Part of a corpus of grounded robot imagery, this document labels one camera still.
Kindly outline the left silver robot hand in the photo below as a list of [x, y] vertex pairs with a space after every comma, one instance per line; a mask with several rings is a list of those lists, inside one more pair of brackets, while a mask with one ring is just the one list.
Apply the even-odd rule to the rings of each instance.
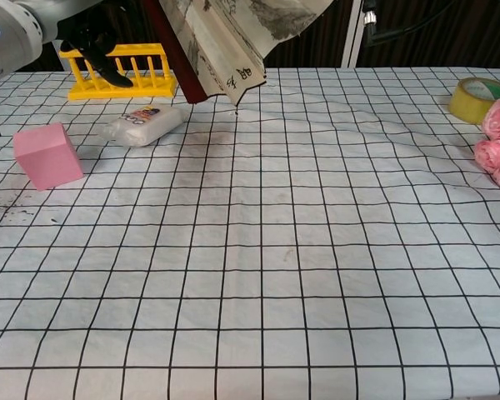
[[120, 88], [133, 84], [108, 58], [117, 44], [117, 34], [107, 8], [126, 12], [124, 1], [42, 1], [34, 8], [46, 39], [61, 42], [60, 50], [79, 51], [85, 62], [108, 83]]

